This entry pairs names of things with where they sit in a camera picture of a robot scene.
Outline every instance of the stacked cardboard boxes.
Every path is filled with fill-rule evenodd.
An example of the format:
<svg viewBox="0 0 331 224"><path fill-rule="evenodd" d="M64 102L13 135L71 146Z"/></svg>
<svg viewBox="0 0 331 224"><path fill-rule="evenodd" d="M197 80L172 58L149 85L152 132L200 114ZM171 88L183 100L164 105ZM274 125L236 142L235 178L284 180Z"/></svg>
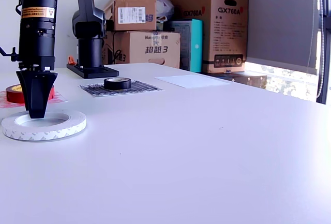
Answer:
<svg viewBox="0 0 331 224"><path fill-rule="evenodd" d="M248 0L170 0L175 18L203 21L203 72L244 71Z"/></svg>
<svg viewBox="0 0 331 224"><path fill-rule="evenodd" d="M180 35L156 32L156 0L111 0L113 23L102 47L103 64L157 63L179 68Z"/></svg>

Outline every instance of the orange label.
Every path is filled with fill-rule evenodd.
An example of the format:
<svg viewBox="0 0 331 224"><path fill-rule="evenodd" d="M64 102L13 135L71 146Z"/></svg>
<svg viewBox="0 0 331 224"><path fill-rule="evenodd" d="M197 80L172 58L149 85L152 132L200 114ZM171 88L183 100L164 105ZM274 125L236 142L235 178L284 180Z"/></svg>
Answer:
<svg viewBox="0 0 331 224"><path fill-rule="evenodd" d="M23 8L21 18L51 18L55 17L55 9L48 7Z"/></svg>

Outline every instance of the barcode label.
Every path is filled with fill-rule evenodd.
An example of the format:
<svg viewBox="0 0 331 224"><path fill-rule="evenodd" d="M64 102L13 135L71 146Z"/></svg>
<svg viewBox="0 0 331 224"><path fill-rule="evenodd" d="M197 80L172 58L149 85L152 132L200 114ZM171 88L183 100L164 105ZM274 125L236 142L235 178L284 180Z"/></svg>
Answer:
<svg viewBox="0 0 331 224"><path fill-rule="evenodd" d="M119 24L143 24L146 23L145 7L118 8Z"/></svg>

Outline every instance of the white tape roll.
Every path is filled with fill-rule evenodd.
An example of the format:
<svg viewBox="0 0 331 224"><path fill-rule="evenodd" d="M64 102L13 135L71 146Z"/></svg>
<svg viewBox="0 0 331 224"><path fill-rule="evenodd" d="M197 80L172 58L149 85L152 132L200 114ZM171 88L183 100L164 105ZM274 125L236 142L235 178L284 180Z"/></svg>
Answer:
<svg viewBox="0 0 331 224"><path fill-rule="evenodd" d="M86 116L73 110L47 111L43 119L31 119L28 112L2 121L5 136L25 141L53 140L74 135L86 127Z"/></svg>

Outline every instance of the white paper sheet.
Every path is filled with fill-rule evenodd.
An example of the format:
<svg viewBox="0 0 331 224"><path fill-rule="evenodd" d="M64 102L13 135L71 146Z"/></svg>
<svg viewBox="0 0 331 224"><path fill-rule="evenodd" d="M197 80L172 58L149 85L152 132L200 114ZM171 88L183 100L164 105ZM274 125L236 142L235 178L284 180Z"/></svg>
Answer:
<svg viewBox="0 0 331 224"><path fill-rule="evenodd" d="M199 75L186 75L186 76L173 76L173 77L160 77L156 78L168 83L175 84L183 88L199 88L208 86L221 86L228 85L229 83L220 80L203 77Z"/></svg>

